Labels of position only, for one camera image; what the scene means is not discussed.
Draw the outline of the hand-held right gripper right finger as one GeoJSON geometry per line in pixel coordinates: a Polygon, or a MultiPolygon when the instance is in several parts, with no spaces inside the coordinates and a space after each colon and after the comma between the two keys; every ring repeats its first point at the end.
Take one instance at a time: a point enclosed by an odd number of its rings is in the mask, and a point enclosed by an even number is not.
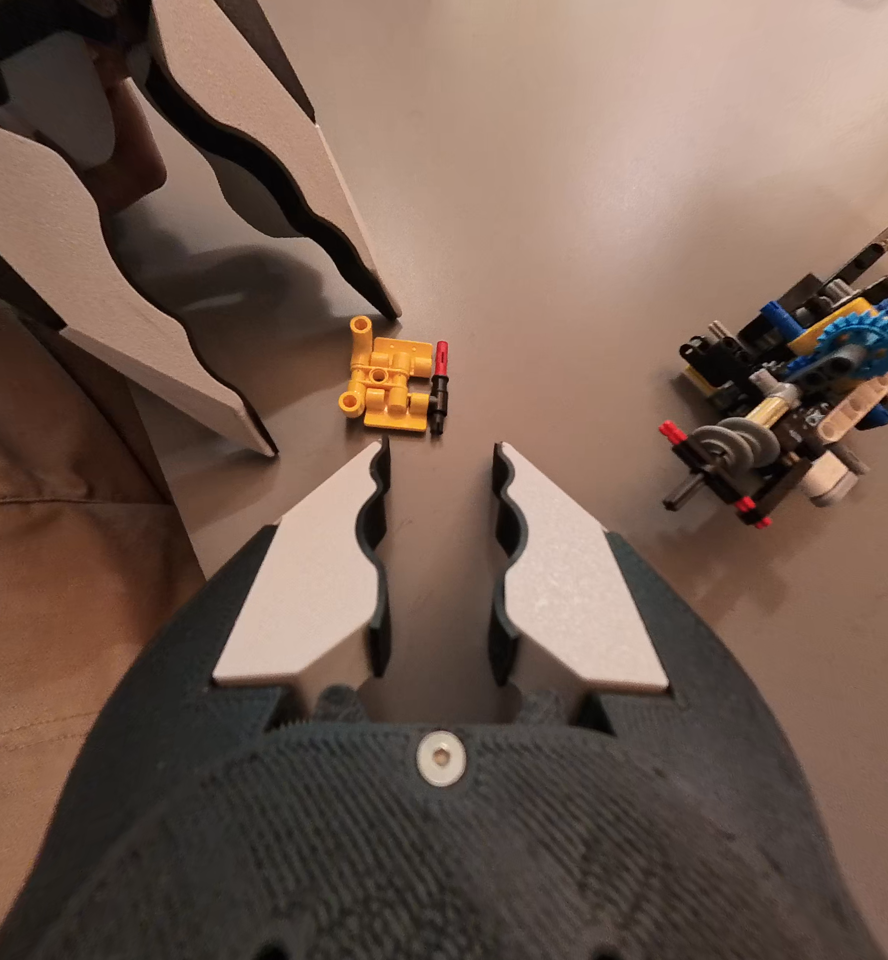
{"type": "Polygon", "coordinates": [[[488,625],[496,685],[554,694],[569,719],[597,694],[668,694],[607,528],[507,441],[491,484],[504,559],[488,625]]]}

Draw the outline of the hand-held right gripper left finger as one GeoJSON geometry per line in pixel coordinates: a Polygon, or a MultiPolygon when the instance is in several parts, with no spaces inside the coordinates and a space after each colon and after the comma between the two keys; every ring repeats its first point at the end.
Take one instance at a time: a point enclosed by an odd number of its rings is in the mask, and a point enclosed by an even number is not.
{"type": "Polygon", "coordinates": [[[382,677],[391,654],[388,438],[370,443],[276,523],[212,672],[222,688],[286,687],[310,711],[334,686],[382,677]]]}

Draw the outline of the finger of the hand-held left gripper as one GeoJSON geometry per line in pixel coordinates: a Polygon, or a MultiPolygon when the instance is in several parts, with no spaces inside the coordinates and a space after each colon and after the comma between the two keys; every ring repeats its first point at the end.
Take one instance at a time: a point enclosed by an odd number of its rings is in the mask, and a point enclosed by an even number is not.
{"type": "Polygon", "coordinates": [[[145,6],[142,89],[151,104],[201,154],[250,176],[354,291],[382,316],[399,318],[313,103],[261,4],[145,6]]]}
{"type": "Polygon", "coordinates": [[[127,83],[146,30],[0,30],[0,298],[259,455],[279,451],[109,245],[108,219],[165,169],[127,83]]]}

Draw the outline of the small yellow lego piece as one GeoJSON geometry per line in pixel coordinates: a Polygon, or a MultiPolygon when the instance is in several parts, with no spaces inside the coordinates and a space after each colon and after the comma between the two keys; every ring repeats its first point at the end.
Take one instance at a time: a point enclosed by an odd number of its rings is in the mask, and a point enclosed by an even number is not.
{"type": "Polygon", "coordinates": [[[449,344],[376,337],[372,321],[350,320],[350,377],[338,399],[349,420],[439,438],[449,408],[449,344]]]}

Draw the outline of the large multicoloured lego assembly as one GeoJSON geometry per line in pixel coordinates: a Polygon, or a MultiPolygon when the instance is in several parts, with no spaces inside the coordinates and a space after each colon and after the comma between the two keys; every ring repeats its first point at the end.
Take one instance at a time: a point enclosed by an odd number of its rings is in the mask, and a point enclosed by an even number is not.
{"type": "Polygon", "coordinates": [[[667,511],[709,491],[764,529],[794,491],[839,503],[869,471],[846,438],[888,426],[888,227],[829,278],[806,274],[738,333],[713,322],[679,354],[714,417],[661,424],[688,471],[667,511]]]}

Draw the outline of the person's tan trousers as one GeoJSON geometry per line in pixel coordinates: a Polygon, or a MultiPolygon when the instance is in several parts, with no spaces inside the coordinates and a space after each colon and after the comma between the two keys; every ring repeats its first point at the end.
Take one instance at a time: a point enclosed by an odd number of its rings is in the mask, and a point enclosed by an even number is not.
{"type": "Polygon", "coordinates": [[[96,714],[203,580],[126,380],[0,300],[0,923],[96,714]]]}

